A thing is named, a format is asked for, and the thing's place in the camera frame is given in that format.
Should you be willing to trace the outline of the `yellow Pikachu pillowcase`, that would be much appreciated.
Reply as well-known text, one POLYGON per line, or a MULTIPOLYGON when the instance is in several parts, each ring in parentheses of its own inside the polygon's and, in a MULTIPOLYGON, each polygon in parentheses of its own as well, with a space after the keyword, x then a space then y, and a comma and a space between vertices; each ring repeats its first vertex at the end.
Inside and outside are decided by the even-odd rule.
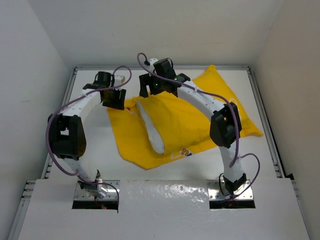
POLYGON ((120 156, 146 170, 216 147, 207 117, 168 92, 136 96, 125 101, 124 110, 108 108, 107 112, 120 156), (162 137, 163 153, 152 147, 140 107, 162 137))

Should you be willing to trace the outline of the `white pillow with yellow edge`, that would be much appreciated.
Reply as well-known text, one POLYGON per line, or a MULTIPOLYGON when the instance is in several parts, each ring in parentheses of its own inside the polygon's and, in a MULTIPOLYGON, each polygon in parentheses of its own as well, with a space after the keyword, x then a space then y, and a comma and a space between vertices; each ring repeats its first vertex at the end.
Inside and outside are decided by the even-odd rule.
POLYGON ((137 106, 140 112, 140 115, 142 117, 142 120, 144 122, 148 139, 151 144, 152 149, 159 155, 163 155, 165 153, 165 145, 163 142, 163 139, 156 129, 155 125, 153 124, 153 121, 147 114, 145 108, 143 107, 140 100, 137 101, 137 106))

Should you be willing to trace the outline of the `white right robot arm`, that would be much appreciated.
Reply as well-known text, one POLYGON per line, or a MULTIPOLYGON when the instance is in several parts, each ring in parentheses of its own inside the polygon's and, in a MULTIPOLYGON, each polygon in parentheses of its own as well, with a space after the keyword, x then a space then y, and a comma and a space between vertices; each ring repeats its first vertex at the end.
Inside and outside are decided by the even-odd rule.
POLYGON ((146 71, 139 77, 141 97, 170 93, 191 104, 209 120, 209 137, 219 147, 222 158, 224 187, 231 196, 234 195, 247 181, 238 162, 242 125, 237 105, 225 97, 200 89, 184 73, 176 74, 167 58, 146 58, 139 65, 146 71))

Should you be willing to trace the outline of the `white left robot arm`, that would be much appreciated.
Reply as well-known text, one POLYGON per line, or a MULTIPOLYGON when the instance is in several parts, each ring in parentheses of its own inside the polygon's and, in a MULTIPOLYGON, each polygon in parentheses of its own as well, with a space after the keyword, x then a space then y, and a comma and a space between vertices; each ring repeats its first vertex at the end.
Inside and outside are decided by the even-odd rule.
POLYGON ((70 167, 71 175, 79 178, 80 188, 95 199, 102 200, 113 187, 104 182, 99 170, 83 157, 87 147, 83 123, 99 105, 123 110, 125 82, 125 76, 99 71, 94 81, 82 88, 77 99, 48 119, 47 139, 51 155, 63 160, 70 167))

